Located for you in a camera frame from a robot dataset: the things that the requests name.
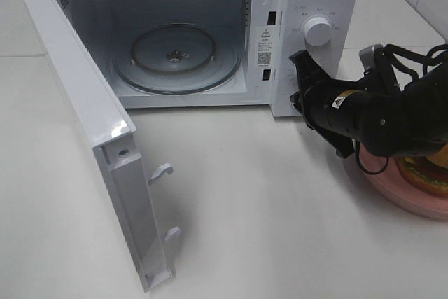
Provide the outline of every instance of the open microwave door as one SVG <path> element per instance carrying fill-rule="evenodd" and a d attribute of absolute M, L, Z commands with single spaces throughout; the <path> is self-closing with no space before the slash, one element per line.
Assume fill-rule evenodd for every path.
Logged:
<path fill-rule="evenodd" d="M 25 0 L 83 128 L 145 291 L 171 277 L 135 125 L 67 20 L 61 0 Z"/>

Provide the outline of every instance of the warning label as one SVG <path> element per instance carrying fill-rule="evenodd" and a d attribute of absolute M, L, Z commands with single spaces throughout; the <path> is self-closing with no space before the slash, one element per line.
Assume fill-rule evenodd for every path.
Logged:
<path fill-rule="evenodd" d="M 344 92 L 341 92 L 333 101 L 333 103 L 331 104 L 332 108 L 338 109 L 341 107 L 342 103 L 344 102 L 344 100 L 350 96 L 351 94 L 353 94 L 354 92 L 357 92 L 358 90 L 345 90 Z"/>
<path fill-rule="evenodd" d="M 278 40 L 276 27 L 257 28 L 257 55 L 256 65 L 259 67 L 269 67 L 272 63 L 273 54 Z"/>

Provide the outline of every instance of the pink plate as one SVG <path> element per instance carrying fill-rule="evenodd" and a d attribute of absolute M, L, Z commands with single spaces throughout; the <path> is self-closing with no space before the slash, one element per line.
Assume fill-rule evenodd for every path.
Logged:
<path fill-rule="evenodd" d="M 370 171 L 383 167 L 385 159 L 378 158 L 361 146 L 360 158 Z M 448 197 L 438 197 L 413 187 L 402 178 L 394 159 L 381 174 L 368 175 L 369 182 L 387 199 L 412 213 L 448 221 Z"/>

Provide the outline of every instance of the qr code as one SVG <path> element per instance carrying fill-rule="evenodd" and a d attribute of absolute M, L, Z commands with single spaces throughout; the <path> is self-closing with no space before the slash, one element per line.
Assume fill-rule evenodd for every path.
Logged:
<path fill-rule="evenodd" d="M 258 53 L 257 64 L 271 63 L 271 53 Z"/>

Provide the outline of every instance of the sticker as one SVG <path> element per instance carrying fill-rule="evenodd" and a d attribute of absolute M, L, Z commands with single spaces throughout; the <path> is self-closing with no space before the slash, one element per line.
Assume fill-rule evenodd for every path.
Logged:
<path fill-rule="evenodd" d="M 256 34 L 256 65 L 258 67 L 270 67 L 274 59 L 275 48 L 278 41 L 277 27 L 258 27 L 256 29 Z"/>
<path fill-rule="evenodd" d="M 344 92 L 341 92 L 333 101 L 333 104 L 331 104 L 332 108 L 338 109 L 341 107 L 342 103 L 344 102 L 344 100 L 350 96 L 351 94 L 353 94 L 354 92 L 357 92 L 359 90 L 345 90 Z"/>

